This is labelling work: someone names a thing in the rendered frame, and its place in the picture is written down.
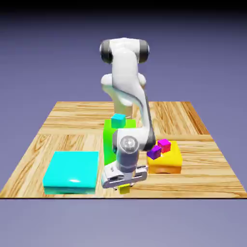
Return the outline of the large cyan box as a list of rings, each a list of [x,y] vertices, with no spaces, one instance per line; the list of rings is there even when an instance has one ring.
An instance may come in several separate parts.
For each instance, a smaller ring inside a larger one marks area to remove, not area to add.
[[[55,151],[42,181],[45,194],[94,194],[98,161],[97,151]]]

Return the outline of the small purple cube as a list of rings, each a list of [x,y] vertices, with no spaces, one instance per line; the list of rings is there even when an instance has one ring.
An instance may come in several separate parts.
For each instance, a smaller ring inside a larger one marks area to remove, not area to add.
[[[153,146],[153,148],[147,152],[147,156],[155,160],[161,156],[162,148],[158,145]]]

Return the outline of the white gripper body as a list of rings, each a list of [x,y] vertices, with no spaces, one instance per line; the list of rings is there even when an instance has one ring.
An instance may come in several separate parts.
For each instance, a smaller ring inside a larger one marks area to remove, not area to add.
[[[116,189],[121,185],[132,187],[135,183],[146,180],[147,174],[147,165],[123,166],[116,160],[104,167],[101,175],[101,185],[104,189]]]

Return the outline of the small magenta cube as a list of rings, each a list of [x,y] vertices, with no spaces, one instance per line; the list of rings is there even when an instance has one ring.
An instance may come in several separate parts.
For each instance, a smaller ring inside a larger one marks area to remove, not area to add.
[[[157,145],[161,148],[161,153],[169,152],[171,150],[171,142],[167,139],[160,139]]]

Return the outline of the large green box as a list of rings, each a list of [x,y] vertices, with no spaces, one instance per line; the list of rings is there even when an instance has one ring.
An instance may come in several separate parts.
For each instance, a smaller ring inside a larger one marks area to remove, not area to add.
[[[112,150],[112,135],[115,131],[116,129],[111,127],[111,119],[105,120],[103,129],[104,165],[116,160],[116,154]]]

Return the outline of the small cyan cube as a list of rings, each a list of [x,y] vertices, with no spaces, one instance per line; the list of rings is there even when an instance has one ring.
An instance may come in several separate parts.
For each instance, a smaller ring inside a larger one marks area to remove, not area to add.
[[[124,114],[116,113],[111,118],[112,128],[124,128],[126,124],[126,116]]]

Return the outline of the large yellow box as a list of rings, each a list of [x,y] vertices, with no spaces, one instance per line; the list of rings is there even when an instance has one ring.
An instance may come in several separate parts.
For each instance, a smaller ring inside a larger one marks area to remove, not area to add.
[[[157,159],[147,156],[148,172],[150,174],[180,174],[182,168],[182,155],[175,140],[170,141],[170,151],[161,153]]]

